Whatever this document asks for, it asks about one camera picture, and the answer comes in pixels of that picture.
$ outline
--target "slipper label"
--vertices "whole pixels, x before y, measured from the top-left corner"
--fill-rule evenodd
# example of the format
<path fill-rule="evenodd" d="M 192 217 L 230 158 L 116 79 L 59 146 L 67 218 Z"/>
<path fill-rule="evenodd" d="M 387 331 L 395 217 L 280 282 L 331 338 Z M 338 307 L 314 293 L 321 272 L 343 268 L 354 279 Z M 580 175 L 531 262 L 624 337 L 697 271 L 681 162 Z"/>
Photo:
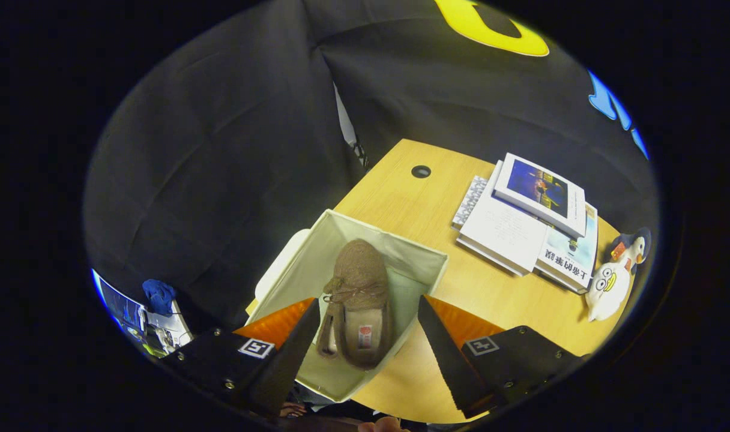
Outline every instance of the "slipper label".
<path fill-rule="evenodd" d="M 370 350 L 371 337 L 373 337 L 373 326 L 361 325 L 360 331 L 357 333 L 357 348 L 360 350 Z"/>

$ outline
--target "book cover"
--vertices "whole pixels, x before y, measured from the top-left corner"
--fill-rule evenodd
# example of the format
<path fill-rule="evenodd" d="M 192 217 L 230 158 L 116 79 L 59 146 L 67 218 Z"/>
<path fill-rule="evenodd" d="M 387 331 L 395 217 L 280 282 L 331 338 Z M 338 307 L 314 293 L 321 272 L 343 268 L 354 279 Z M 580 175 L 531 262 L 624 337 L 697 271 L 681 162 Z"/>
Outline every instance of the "book cover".
<path fill-rule="evenodd" d="M 524 276 L 535 267 L 548 227 L 493 196 L 493 186 L 501 169 L 499 161 L 456 242 L 512 273 Z"/>
<path fill-rule="evenodd" d="M 480 196 L 483 194 L 486 184 L 488 184 L 488 180 L 486 180 L 486 178 L 478 175 L 474 176 L 472 184 L 470 184 L 469 189 L 466 190 L 466 195 L 464 195 L 461 205 L 459 206 L 458 211 L 456 211 L 456 215 L 453 216 L 453 222 L 450 224 L 453 229 L 460 230 L 461 227 L 463 227 L 464 222 L 466 222 L 466 219 L 469 218 L 469 215 L 472 213 L 474 205 L 477 204 L 478 200 L 480 200 Z"/>
<path fill-rule="evenodd" d="M 585 204 L 587 231 L 582 238 L 571 238 L 549 229 L 535 267 L 577 293 L 584 293 L 592 279 L 597 255 L 597 209 Z"/>
<path fill-rule="evenodd" d="M 574 238 L 585 235 L 584 189 L 538 164 L 507 153 L 493 193 Z"/>

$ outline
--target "person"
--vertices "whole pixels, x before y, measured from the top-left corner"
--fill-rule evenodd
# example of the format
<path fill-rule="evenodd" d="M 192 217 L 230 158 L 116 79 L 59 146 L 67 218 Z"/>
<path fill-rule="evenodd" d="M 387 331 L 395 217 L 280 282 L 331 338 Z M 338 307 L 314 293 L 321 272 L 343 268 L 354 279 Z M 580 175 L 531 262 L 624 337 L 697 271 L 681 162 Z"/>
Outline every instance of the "person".
<path fill-rule="evenodd" d="M 282 404 L 282 408 L 280 409 L 280 417 L 281 418 L 299 418 L 300 416 L 305 415 L 307 413 L 307 409 L 302 404 L 296 404 L 296 402 L 285 402 Z M 353 421 L 344 421 L 344 418 L 341 419 L 330 419 L 330 420 L 338 420 L 342 421 L 346 424 L 353 424 Z M 407 429 L 403 429 L 400 427 L 400 419 L 394 418 L 393 416 L 385 416 L 384 418 L 379 418 L 378 421 L 375 423 L 373 422 L 365 422 L 365 423 L 359 423 L 357 424 L 357 432 L 410 432 Z"/>
<path fill-rule="evenodd" d="M 360 423 L 357 425 L 357 432 L 410 432 L 400 427 L 400 419 L 393 416 L 379 418 L 376 423 Z"/>

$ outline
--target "cartoon face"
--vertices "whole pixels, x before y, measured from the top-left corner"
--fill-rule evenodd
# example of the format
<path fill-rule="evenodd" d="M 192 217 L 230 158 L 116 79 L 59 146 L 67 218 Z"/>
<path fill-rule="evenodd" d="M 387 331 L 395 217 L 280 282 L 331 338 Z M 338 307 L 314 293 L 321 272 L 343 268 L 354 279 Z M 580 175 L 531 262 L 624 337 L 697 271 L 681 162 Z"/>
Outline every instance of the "cartoon face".
<path fill-rule="evenodd" d="M 598 275 L 597 280 L 594 282 L 594 287 L 599 292 L 609 292 L 615 284 L 617 274 L 611 268 L 603 268 L 603 271 Z"/>

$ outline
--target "penguin plush toy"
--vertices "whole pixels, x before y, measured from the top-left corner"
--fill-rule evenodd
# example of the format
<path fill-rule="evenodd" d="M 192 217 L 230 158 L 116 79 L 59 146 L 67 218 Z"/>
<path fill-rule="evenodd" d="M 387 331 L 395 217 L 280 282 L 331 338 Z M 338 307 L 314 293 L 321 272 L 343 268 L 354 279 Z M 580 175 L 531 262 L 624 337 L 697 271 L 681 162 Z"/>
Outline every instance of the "penguin plush toy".
<path fill-rule="evenodd" d="M 643 227 L 634 235 L 622 235 L 610 245 L 609 262 L 601 265 L 592 276 L 590 290 L 585 294 L 590 307 L 588 320 L 606 320 L 618 311 L 626 297 L 637 265 L 644 262 L 651 250 L 651 232 Z"/>

